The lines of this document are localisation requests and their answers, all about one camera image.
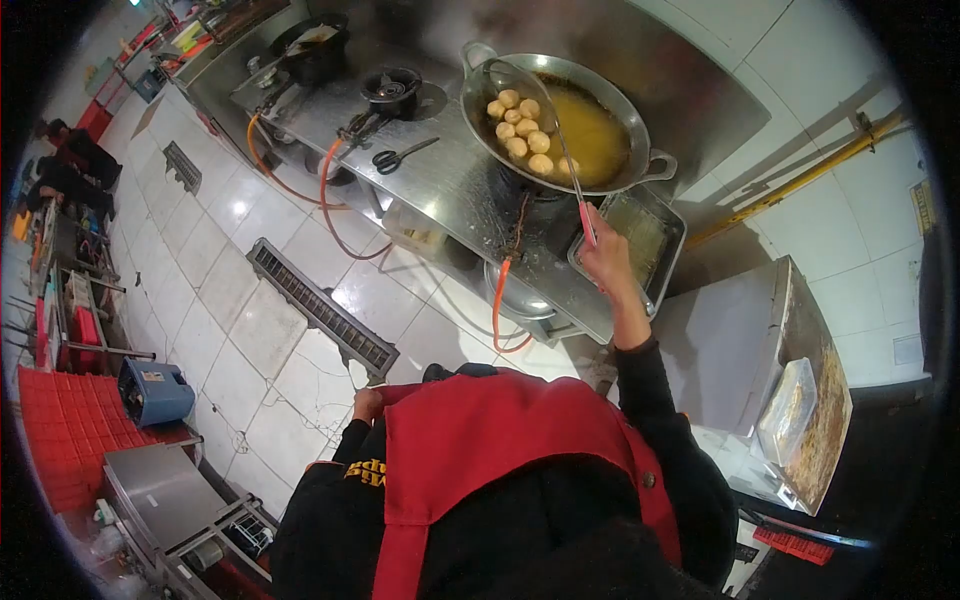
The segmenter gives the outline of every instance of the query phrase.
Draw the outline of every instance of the stainless steel backsplash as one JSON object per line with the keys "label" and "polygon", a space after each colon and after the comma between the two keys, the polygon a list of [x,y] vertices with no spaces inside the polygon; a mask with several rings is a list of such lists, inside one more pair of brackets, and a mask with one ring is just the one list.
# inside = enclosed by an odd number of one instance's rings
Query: stainless steel backsplash
{"label": "stainless steel backsplash", "polygon": [[358,37],[416,49],[459,65],[478,39],[501,54],[531,52],[580,62],[634,102],[655,148],[677,176],[648,183],[672,199],[743,145],[770,119],[723,67],[625,0],[308,0],[311,13],[345,12]]}

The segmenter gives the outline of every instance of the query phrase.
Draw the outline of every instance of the black cooking pan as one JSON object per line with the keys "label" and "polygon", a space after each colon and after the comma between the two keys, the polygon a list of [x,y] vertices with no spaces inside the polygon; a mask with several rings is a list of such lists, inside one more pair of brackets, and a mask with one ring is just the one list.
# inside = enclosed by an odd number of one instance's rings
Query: black cooking pan
{"label": "black cooking pan", "polygon": [[[344,72],[347,67],[347,16],[328,12],[320,16],[301,21],[283,32],[274,43],[270,52],[280,59],[277,68],[290,73],[290,77],[300,85],[325,84]],[[313,44],[309,50],[293,56],[286,56],[290,44],[309,29],[320,25],[329,25],[337,33],[323,42]]]}

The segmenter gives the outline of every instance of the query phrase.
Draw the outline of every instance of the frying oil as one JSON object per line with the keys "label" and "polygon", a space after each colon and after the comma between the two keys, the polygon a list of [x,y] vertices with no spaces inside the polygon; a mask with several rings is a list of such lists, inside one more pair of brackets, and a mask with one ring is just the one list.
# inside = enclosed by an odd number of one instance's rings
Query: frying oil
{"label": "frying oil", "polygon": [[[586,92],[569,85],[545,82],[570,156],[580,163],[581,187],[603,185],[616,177],[630,157],[630,137],[623,125]],[[550,136],[547,155],[559,165],[564,158],[560,137]],[[554,168],[551,179],[571,185],[569,175]]]}

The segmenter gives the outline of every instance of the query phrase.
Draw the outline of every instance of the metal tray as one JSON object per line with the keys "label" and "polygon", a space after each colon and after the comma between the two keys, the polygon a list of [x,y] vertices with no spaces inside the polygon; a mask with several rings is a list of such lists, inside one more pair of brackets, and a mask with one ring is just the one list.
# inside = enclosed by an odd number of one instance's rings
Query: metal tray
{"label": "metal tray", "polygon": [[[653,319],[684,247],[684,219],[649,192],[610,194],[597,210],[613,229],[627,238],[637,286],[641,297],[646,296],[647,315]],[[578,256],[583,245],[581,233],[567,251],[566,259],[577,273],[590,279]]]}

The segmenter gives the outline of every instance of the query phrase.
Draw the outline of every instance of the wok handle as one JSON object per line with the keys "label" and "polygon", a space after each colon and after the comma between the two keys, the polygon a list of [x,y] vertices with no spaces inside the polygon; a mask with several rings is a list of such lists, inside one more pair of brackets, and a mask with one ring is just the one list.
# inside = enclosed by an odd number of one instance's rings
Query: wok handle
{"label": "wok handle", "polygon": [[645,181],[660,181],[660,180],[670,180],[673,179],[673,176],[677,175],[677,159],[672,155],[667,154],[663,150],[657,150],[656,148],[650,149],[650,163],[653,164],[654,160],[662,160],[666,163],[666,166],[663,167],[663,170],[659,173],[649,173],[650,165],[647,165],[647,173],[643,175],[637,183],[644,183]]}
{"label": "wok handle", "polygon": [[484,56],[483,60],[480,60],[480,62],[493,59],[497,56],[496,50],[493,50],[493,48],[482,41],[474,40],[467,42],[464,44],[464,47],[460,49],[460,61],[464,65],[464,77],[469,77],[470,73],[472,73],[473,69],[475,68],[473,63],[470,62],[471,52],[483,52],[483,54],[486,55]]}

